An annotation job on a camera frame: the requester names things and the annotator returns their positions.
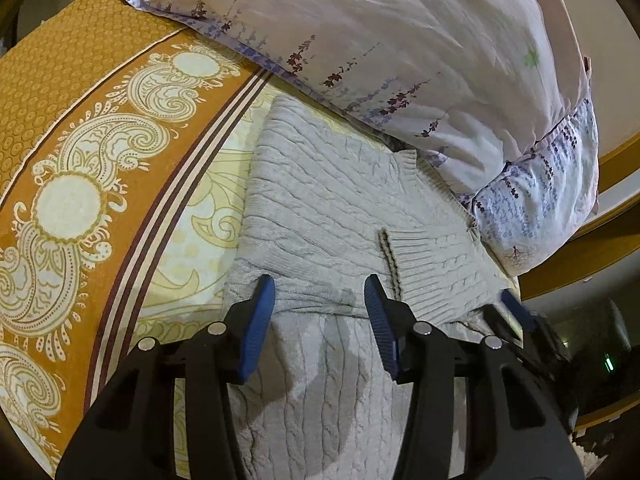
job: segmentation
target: blue rubber tip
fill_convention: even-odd
[[[245,382],[258,367],[258,359],[267,335],[267,328],[276,301],[276,285],[271,276],[264,276],[264,285],[258,291],[254,316],[247,325],[240,348],[238,376]]]
[[[373,276],[369,276],[364,282],[364,304],[369,313],[369,321],[376,338],[382,366],[391,378],[396,380],[400,373],[398,342],[389,325]]]
[[[508,288],[505,288],[500,294],[500,300],[504,303],[504,306],[509,309],[513,314],[513,317],[518,323],[520,323],[522,329],[531,333],[536,328],[534,317],[527,310],[526,307],[521,304],[517,298],[511,293]]]

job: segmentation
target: cable knit pattern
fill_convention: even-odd
[[[229,306],[261,274],[276,281],[258,372],[230,388],[251,478],[392,476],[412,387],[382,368],[364,307],[369,274],[391,294],[393,269],[399,297],[451,335],[488,333],[472,310],[509,283],[433,173],[414,151],[379,152],[334,134],[297,100],[274,102],[225,290]]]

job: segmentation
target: pillow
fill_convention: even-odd
[[[563,0],[127,1],[439,157],[457,194],[486,186],[586,92]]]
[[[596,203],[598,129],[591,97],[471,200],[481,240],[509,276],[541,264]]]

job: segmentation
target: wooden edge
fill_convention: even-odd
[[[619,206],[616,206],[611,211],[604,213],[604,215],[597,217],[593,222],[589,222],[587,225],[583,225],[580,229],[578,229],[575,234],[569,238],[569,241],[575,240],[576,238],[580,238],[581,236],[590,233],[594,229],[597,229],[601,225],[606,224],[608,221],[613,220],[616,216],[622,215],[625,211],[628,211],[637,203],[640,202],[640,192],[633,195],[630,199],[626,200]]]
[[[522,300],[542,296],[606,269],[640,248],[640,203],[567,242],[547,261],[519,277]]]
[[[628,410],[636,407],[638,404],[640,404],[640,392],[634,393],[595,412],[579,416],[574,431],[584,431],[603,422],[608,422],[612,418],[617,418],[623,413],[628,412]]]
[[[604,193],[633,172],[640,169],[640,132],[600,157],[598,192]]]

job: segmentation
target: bed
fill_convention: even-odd
[[[121,0],[76,0],[0,59],[0,408],[49,475],[130,346],[218,318],[253,145],[281,93],[387,150]],[[178,384],[186,476],[183,399]]]

